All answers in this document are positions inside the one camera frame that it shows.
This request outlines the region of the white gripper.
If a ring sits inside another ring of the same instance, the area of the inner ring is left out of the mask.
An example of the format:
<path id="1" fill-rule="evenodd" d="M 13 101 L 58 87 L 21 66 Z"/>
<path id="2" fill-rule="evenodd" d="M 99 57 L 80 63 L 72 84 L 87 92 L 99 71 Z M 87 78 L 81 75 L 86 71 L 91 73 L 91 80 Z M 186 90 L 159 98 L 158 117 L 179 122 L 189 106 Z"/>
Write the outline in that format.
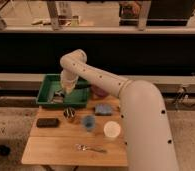
<path id="1" fill-rule="evenodd" d="M 63 70 L 60 74 L 60 83 L 63 91 L 70 94 L 77 84 L 78 76 L 67 70 Z"/>

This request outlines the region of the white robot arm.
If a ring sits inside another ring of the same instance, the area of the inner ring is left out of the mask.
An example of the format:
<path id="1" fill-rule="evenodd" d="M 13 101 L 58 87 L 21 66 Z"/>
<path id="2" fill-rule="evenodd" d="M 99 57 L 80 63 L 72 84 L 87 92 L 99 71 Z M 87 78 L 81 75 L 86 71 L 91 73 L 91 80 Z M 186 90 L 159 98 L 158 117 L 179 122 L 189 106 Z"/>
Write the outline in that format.
<path id="1" fill-rule="evenodd" d="M 61 57 L 65 92 L 83 78 L 120 100 L 129 171 L 179 171 L 165 102 L 151 82 L 131 80 L 92 67 L 77 49 Z"/>

